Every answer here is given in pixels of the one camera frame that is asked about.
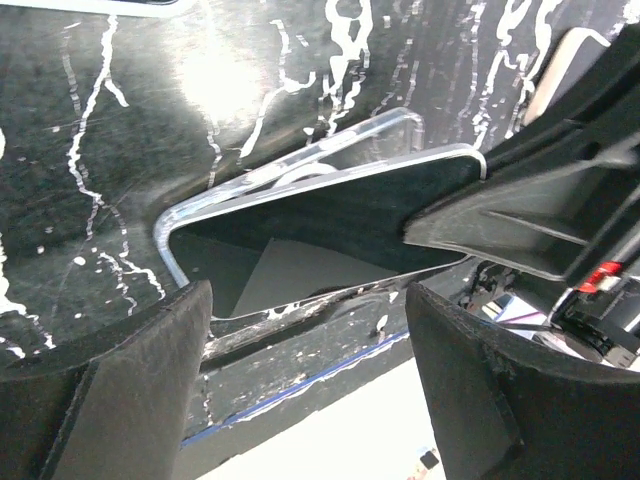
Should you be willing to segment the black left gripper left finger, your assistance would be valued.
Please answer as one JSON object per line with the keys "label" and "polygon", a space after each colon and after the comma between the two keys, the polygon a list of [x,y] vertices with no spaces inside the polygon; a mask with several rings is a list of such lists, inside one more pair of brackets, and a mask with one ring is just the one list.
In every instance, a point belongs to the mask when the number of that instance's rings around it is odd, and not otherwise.
{"label": "black left gripper left finger", "polygon": [[212,306],[209,282],[194,282],[2,366],[2,478],[170,478]]}

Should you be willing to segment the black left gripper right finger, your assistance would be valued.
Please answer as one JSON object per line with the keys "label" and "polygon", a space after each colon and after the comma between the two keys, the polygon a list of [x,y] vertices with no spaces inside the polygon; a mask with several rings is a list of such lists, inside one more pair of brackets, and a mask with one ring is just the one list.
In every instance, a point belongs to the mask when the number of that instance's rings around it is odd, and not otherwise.
{"label": "black left gripper right finger", "polygon": [[413,283],[405,310],[450,479],[635,479],[639,376],[483,321]]}

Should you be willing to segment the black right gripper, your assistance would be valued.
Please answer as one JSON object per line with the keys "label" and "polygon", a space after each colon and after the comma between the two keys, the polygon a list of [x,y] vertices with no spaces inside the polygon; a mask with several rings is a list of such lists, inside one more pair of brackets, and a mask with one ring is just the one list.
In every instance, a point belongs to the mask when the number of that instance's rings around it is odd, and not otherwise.
{"label": "black right gripper", "polygon": [[626,26],[541,117],[491,150],[487,175],[416,213],[408,244],[547,280],[585,280],[547,316],[554,347],[639,366],[639,28]]}

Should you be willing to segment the pink phone case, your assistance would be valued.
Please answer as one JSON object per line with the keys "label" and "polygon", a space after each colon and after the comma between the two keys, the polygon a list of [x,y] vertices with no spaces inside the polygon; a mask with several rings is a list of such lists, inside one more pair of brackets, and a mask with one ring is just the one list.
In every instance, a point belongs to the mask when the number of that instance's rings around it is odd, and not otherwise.
{"label": "pink phone case", "polygon": [[522,125],[532,123],[567,93],[610,45],[611,42],[594,29],[569,29],[560,40],[536,86]]}

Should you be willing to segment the clear magnetic phone case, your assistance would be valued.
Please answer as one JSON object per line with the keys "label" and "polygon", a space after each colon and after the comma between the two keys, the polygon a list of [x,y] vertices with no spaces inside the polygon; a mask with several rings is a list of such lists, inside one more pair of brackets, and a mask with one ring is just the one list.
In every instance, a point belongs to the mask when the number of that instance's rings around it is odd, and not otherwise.
{"label": "clear magnetic phone case", "polygon": [[158,253],[176,285],[183,287],[189,279],[170,250],[170,235],[185,225],[207,218],[207,208],[258,192],[263,187],[287,186],[305,177],[327,175],[420,151],[424,147],[424,132],[422,116],[406,107],[393,108],[216,185],[159,215],[152,234]]}

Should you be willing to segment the purple edged black phone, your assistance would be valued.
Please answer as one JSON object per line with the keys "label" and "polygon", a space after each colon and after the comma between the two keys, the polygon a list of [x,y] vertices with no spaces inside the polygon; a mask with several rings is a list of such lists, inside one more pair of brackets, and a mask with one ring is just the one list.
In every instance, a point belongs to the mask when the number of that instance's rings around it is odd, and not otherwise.
{"label": "purple edged black phone", "polygon": [[214,207],[169,250],[189,280],[210,282],[215,317],[241,317],[458,260],[406,244],[404,224],[484,175],[477,151],[451,145],[306,177]]}

